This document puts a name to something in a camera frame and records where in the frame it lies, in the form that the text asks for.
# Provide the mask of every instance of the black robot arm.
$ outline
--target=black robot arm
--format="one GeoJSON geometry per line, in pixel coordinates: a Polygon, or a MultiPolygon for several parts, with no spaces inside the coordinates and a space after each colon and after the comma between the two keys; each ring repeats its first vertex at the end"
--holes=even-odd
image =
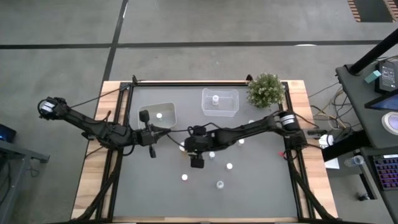
{"type": "Polygon", "coordinates": [[[287,149],[302,149],[307,145],[304,132],[293,112],[283,111],[237,128],[218,128],[206,131],[204,127],[193,127],[193,134],[186,138],[184,148],[191,157],[191,167],[203,168],[203,152],[220,151],[236,141],[264,132],[273,132],[285,137],[287,149]]]}
{"type": "Polygon", "coordinates": [[[145,123],[146,128],[133,130],[130,126],[123,126],[115,122],[108,121],[108,116],[104,120],[94,120],[89,118],[67,105],[63,98],[51,98],[42,100],[37,110],[40,117],[47,120],[64,120],[77,128],[83,130],[82,135],[87,139],[96,138],[99,143],[112,150],[121,150],[124,146],[149,146],[150,156],[156,157],[152,144],[159,138],[170,132],[170,129],[160,128],[149,124],[148,111],[141,111],[140,120],[145,123]]]}

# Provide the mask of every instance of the keyboard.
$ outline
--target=keyboard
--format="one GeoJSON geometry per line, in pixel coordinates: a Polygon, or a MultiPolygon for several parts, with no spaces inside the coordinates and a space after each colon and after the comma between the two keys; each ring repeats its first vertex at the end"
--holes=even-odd
{"type": "Polygon", "coordinates": [[[383,190],[398,190],[398,155],[373,156],[374,167],[383,190]]]}

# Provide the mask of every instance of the potted plant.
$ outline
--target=potted plant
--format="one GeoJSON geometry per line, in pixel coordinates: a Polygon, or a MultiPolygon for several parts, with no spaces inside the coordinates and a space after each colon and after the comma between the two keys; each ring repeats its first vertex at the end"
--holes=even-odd
{"type": "Polygon", "coordinates": [[[258,108],[267,108],[274,103],[281,103],[285,98],[285,86],[277,75],[262,73],[249,83],[248,101],[258,108]]]}

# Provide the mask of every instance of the concrete floor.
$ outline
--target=concrete floor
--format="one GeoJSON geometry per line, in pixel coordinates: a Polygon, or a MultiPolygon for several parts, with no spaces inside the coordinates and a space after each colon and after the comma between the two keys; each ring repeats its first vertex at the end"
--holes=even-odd
{"type": "MultiPolygon", "coordinates": [[[[122,0],[0,0],[2,44],[111,43],[122,0]]],[[[357,23],[345,0],[130,0],[120,43],[374,40],[393,23],[357,23]]],[[[337,82],[335,67],[353,63],[372,45],[118,49],[110,80],[242,79],[261,72],[305,80],[309,95],[337,82]]],[[[109,49],[0,50],[0,121],[18,131],[16,144],[48,153],[40,175],[26,175],[13,223],[70,218],[87,142],[67,123],[38,118],[36,104],[61,96],[70,105],[98,96],[109,49]]],[[[398,54],[393,48],[388,55],[398,54]]],[[[334,86],[310,99],[323,107],[334,86]]],[[[96,102],[78,108],[94,115],[96,102]]],[[[354,113],[345,121],[356,124],[354,113]]],[[[322,128],[329,128],[320,123],[322,128]]],[[[355,202],[359,177],[332,178],[340,218],[392,223],[382,201],[355,202]]]]}

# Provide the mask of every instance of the wooden table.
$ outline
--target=wooden table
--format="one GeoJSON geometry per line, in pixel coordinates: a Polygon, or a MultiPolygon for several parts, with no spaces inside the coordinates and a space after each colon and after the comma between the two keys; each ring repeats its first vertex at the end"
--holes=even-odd
{"type": "MultiPolygon", "coordinates": [[[[312,112],[310,104],[308,102],[307,91],[303,80],[287,80],[289,83],[290,97],[292,100],[293,109],[297,114],[302,115],[309,121],[312,121],[312,112]]],[[[104,82],[102,87],[101,95],[108,93],[112,90],[119,88],[120,81],[104,82]]],[[[113,120],[114,111],[116,107],[116,100],[118,98],[118,91],[106,95],[99,99],[98,108],[95,119],[103,119],[106,113],[110,110],[111,116],[109,120],[113,120]]],[[[124,107],[126,102],[122,103],[122,110],[119,122],[123,119],[124,107]]],[[[313,128],[311,124],[306,123],[302,119],[298,118],[301,128],[313,128]]],[[[309,139],[308,143],[318,144],[317,140],[309,139]]],[[[90,153],[95,149],[99,148],[99,144],[96,141],[91,141],[88,145],[86,153],[90,153]]],[[[104,164],[106,159],[106,149],[101,149],[98,152],[88,157],[84,164],[83,170],[80,177],[80,183],[78,192],[73,206],[72,218],[80,216],[87,206],[93,201],[96,194],[98,193],[104,170],[104,164]]],[[[310,184],[310,189],[319,200],[319,202],[326,208],[326,210],[337,217],[337,211],[333,195],[330,189],[328,175],[326,173],[325,164],[323,162],[322,152],[314,147],[307,147],[303,152],[303,159],[305,168],[307,171],[307,177],[310,184]]],[[[105,197],[103,216],[106,216],[109,205],[109,195],[105,197]]],[[[308,210],[304,193],[300,189],[300,201],[303,208],[304,217],[308,217],[308,210]]],[[[114,222],[295,222],[297,221],[294,217],[284,218],[192,218],[192,217],[114,217],[114,222]]]]}

